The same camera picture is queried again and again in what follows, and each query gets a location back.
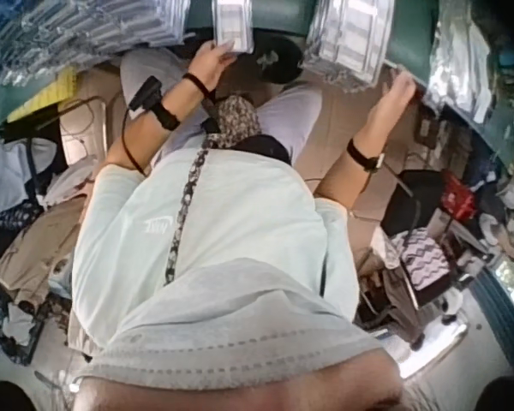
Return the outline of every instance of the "printed logo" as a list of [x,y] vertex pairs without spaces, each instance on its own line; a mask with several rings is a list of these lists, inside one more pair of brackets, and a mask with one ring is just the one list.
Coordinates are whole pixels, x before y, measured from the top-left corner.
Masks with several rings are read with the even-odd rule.
[[145,232],[148,234],[165,234],[169,227],[173,224],[173,217],[156,217],[150,218],[145,222]]

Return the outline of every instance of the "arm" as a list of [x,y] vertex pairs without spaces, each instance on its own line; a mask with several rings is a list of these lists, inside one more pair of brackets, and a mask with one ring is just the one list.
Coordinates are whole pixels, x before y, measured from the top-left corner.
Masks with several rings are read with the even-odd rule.
[[[232,44],[213,48],[213,42],[204,43],[190,63],[188,72],[195,75],[208,90],[215,89],[224,69],[235,61],[234,57],[227,55],[231,48]],[[176,116],[179,122],[182,122],[201,103],[203,98],[200,89],[192,81],[181,80],[164,95],[162,105]],[[142,169],[145,169],[169,136],[170,131],[162,128],[153,113],[144,113],[132,122],[125,131],[124,138],[126,147],[134,160]],[[101,168],[108,164],[135,170],[120,139],[112,144]]]
[[[388,135],[414,93],[415,82],[411,74],[402,72],[394,80],[392,89],[371,110],[365,126],[354,136],[354,145],[361,154],[372,158],[383,152]],[[343,152],[316,188],[314,196],[336,201],[350,210],[368,178],[369,174]]]

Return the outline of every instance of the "tiled floor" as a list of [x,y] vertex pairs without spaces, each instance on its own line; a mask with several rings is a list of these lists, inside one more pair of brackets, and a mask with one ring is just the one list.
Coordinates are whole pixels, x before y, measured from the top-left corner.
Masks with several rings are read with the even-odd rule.
[[[247,78],[248,75],[247,64],[244,64],[243,61],[237,64],[238,67],[234,67],[226,75],[226,81],[219,92],[225,94],[231,91],[248,91],[251,92],[256,104],[264,103],[267,98],[279,92],[281,87],[264,85],[255,80],[247,81],[245,84],[248,86],[244,87],[244,78]],[[368,112],[381,95],[381,86],[386,78],[387,73],[384,73],[379,85],[373,90],[345,94],[337,87],[323,84],[313,74],[303,73],[303,80],[321,84],[323,90],[320,117],[308,139],[305,150],[296,163],[296,169],[303,178],[321,178],[329,170],[347,146],[349,139],[365,123]],[[109,121],[106,124],[106,134],[108,134],[107,140],[110,142],[120,134],[123,112],[126,107],[121,95],[119,75],[98,68],[82,74],[79,80],[79,92],[75,99],[89,98],[94,95],[103,97],[108,104]],[[75,136],[76,140],[69,136],[69,133],[79,131],[89,124],[92,120],[91,112],[87,107],[81,107],[62,119],[63,141],[70,163],[85,155],[84,147],[90,154],[95,154],[99,158],[103,158],[105,155],[105,131],[103,129],[105,111],[100,102],[92,102],[91,107],[95,114],[95,120],[86,133]],[[389,140],[385,160],[394,170],[402,169],[408,144],[412,140],[415,115],[416,107],[410,107]],[[311,189],[315,188],[317,184],[318,182],[308,183]],[[372,177],[368,188],[356,202],[355,214],[380,220],[394,188],[393,177],[388,171],[380,170]],[[350,245],[355,252],[356,259],[368,246],[375,225],[376,223],[350,219]]]

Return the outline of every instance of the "woman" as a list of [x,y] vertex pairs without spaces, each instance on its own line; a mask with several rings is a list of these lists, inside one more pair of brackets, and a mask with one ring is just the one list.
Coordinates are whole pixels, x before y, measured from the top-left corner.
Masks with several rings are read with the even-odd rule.
[[[321,96],[297,85],[255,112],[252,144],[209,152],[187,199],[205,139],[200,103],[234,62],[229,50],[202,45],[183,79],[164,51],[124,58],[127,101],[155,75],[166,92],[162,106],[182,125],[171,133],[153,113],[135,113],[124,136],[129,155],[116,141],[97,176],[75,249],[73,303],[103,352],[81,373],[76,409],[397,403],[396,363],[351,324],[358,282],[347,210],[415,84],[407,73],[395,79],[314,196],[287,163],[301,153]],[[137,170],[160,150],[145,178]]]

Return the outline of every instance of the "blue fabric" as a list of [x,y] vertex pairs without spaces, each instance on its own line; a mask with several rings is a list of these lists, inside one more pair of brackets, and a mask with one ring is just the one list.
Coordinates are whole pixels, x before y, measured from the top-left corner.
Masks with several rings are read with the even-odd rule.
[[506,359],[514,368],[514,304],[494,274],[486,269],[470,284]]

